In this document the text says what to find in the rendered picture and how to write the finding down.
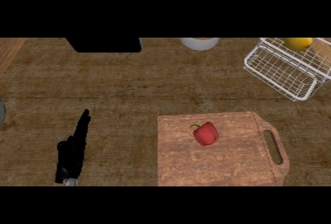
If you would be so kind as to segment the brown wooden cutting board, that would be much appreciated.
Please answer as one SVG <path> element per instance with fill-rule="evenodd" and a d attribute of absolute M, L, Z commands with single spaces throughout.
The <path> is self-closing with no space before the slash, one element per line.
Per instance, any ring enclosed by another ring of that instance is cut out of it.
<path fill-rule="evenodd" d="M 203 146 L 193 125 L 207 122 L 219 139 Z M 281 186 L 289 171 L 278 131 L 255 112 L 159 117 L 162 186 Z"/>

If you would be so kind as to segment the yellow lemon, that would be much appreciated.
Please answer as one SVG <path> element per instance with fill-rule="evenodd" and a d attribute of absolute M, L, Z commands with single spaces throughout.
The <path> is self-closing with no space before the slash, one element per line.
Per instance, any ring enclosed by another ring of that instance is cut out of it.
<path fill-rule="evenodd" d="M 284 38 L 284 45 L 293 51 L 305 51 L 314 44 L 312 38 Z"/>

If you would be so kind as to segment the red bell pepper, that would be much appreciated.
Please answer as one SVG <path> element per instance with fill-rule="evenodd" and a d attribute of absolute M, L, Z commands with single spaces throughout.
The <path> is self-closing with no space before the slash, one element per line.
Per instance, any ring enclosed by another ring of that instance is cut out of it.
<path fill-rule="evenodd" d="M 196 131 L 193 132 L 196 140 L 201 146 L 215 144 L 219 139 L 219 132 L 212 122 L 206 124 L 194 124 Z"/>

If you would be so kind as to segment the white cup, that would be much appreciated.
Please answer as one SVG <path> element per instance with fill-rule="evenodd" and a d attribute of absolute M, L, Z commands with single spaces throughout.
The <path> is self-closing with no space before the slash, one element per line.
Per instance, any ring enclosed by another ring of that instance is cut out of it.
<path fill-rule="evenodd" d="M 197 51 L 213 49 L 219 43 L 219 40 L 219 38 L 181 38 L 181 42 L 184 43 L 184 45 Z"/>

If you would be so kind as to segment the black appliance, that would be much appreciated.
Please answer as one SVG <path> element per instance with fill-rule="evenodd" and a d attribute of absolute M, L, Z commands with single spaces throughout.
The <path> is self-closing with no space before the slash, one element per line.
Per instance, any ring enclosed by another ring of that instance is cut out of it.
<path fill-rule="evenodd" d="M 67 38 L 79 53 L 139 53 L 139 38 Z"/>

